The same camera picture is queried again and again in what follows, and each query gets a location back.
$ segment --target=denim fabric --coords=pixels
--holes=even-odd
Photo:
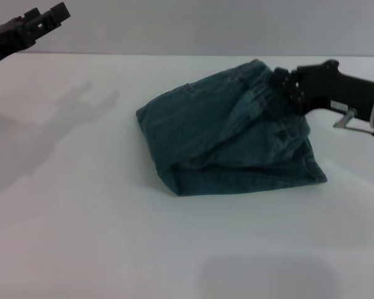
[[[136,112],[156,171],[177,195],[235,194],[327,181],[304,116],[254,60],[160,95]]]

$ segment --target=folded jeans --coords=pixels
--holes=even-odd
[[[304,116],[260,60],[164,93],[137,110],[156,171],[177,195],[325,183]]]

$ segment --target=jeans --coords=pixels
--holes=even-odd
[[[167,92],[137,110],[162,181],[177,195],[325,183],[309,125],[259,60]]]

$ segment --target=white table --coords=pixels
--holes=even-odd
[[[2,61],[0,299],[374,299],[374,138],[338,114],[308,116],[327,184],[178,198],[156,176],[135,110],[252,58]],[[374,80],[374,58],[336,58]]]

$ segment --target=white wall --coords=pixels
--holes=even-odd
[[[0,0],[0,24],[61,0]],[[65,0],[33,52],[374,55],[374,0]]]

